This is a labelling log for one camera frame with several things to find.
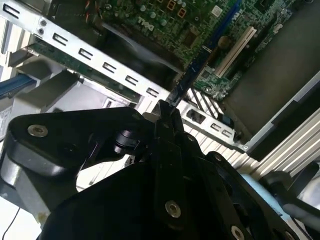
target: dell logo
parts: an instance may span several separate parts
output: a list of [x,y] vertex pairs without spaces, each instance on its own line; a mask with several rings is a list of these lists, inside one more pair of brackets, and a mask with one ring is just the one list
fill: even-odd
[[149,29],[151,32],[155,29],[155,26],[144,20],[142,17],[138,17],[138,23],[144,26],[145,28]]

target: sheet metal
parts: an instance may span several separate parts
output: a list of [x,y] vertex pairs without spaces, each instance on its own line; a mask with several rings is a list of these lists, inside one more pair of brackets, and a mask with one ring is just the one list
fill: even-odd
[[230,150],[187,125],[184,129],[198,140],[205,154],[216,151],[239,172],[250,174],[255,179],[271,171],[286,171],[294,176],[320,155],[320,108],[261,162],[246,153]]

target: silver screw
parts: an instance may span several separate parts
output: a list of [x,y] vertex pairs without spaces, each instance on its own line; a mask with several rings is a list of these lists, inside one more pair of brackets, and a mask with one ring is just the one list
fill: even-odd
[[285,231],[285,235],[287,236],[287,239],[289,239],[289,240],[295,240],[295,238],[291,235],[290,232]]
[[245,240],[245,236],[243,232],[237,226],[231,227],[231,233],[236,240]]
[[215,159],[217,159],[219,162],[222,161],[222,157],[218,154],[214,155]]
[[28,133],[37,138],[43,138],[48,135],[48,129],[42,125],[31,125],[28,127]]
[[195,138],[194,138],[193,136],[191,136],[191,135],[188,135],[188,139],[189,139],[190,141],[192,141],[192,142],[195,141]]
[[181,209],[179,205],[173,200],[167,201],[165,203],[165,210],[171,217],[175,219],[178,219],[181,216]]
[[47,22],[46,22],[45,20],[41,20],[41,21],[40,21],[40,25],[41,25],[42,27],[45,27],[45,26],[47,26]]
[[45,31],[44,31],[42,28],[38,28],[38,33],[39,33],[40,35],[42,35],[42,34],[45,33]]

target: wire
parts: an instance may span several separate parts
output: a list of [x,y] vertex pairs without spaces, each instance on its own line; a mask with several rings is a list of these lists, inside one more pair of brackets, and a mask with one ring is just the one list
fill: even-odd
[[95,4],[96,13],[98,14],[99,18],[103,19],[102,15],[101,15],[101,13],[100,13],[100,10],[99,10],[97,1],[94,1],[94,4]]
[[90,0],[86,2],[85,8],[84,8],[84,9],[85,9],[85,11],[87,11],[87,10],[88,10],[89,6],[90,6]]
[[14,218],[12,219],[12,222],[10,223],[10,225],[8,226],[8,228],[5,230],[4,234],[2,235],[2,240],[5,240],[5,236],[6,236],[7,232],[9,231],[9,229],[11,228],[14,221],[16,220],[19,211],[20,211],[20,207],[19,207],[18,211],[16,211],[16,214],[15,214]]
[[85,22],[88,23],[88,19],[89,19],[89,13],[85,14]]
[[303,235],[308,239],[308,240],[313,240],[313,238],[307,233],[306,230],[304,230],[299,223],[292,217],[291,218],[294,224],[297,226],[297,228],[303,233]]

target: connector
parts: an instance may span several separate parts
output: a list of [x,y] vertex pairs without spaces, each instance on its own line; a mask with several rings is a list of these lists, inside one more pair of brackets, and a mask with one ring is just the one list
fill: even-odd
[[231,64],[235,61],[237,56],[241,53],[241,51],[245,48],[247,43],[250,41],[250,39],[255,35],[257,30],[253,26],[249,26],[240,39],[236,42],[236,44],[233,46],[231,51],[227,54],[227,56],[222,60],[220,65],[216,68],[214,71],[214,74],[221,78],[228,68],[231,66]]

